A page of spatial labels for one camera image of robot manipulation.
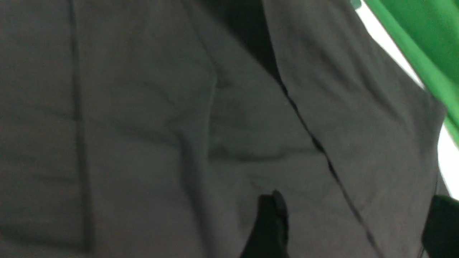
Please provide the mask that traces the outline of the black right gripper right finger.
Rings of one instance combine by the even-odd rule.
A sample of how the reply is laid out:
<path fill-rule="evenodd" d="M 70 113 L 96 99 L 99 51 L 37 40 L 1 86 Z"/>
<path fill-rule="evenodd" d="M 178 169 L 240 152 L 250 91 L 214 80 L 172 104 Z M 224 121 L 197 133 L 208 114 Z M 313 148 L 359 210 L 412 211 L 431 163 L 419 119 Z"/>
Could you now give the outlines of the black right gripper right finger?
<path fill-rule="evenodd" d="M 459 257 L 459 203 L 446 195 L 435 195 L 422 235 L 430 258 Z"/>

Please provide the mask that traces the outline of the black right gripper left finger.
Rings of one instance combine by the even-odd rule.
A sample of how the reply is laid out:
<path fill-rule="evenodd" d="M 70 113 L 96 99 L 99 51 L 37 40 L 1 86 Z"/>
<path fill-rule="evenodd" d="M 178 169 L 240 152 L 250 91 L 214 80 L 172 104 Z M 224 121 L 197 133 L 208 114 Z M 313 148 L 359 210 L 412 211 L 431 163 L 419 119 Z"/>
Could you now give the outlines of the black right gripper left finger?
<path fill-rule="evenodd" d="M 283 195 L 274 190 L 258 198 L 257 216 L 241 258 L 288 258 L 289 215 Z"/>

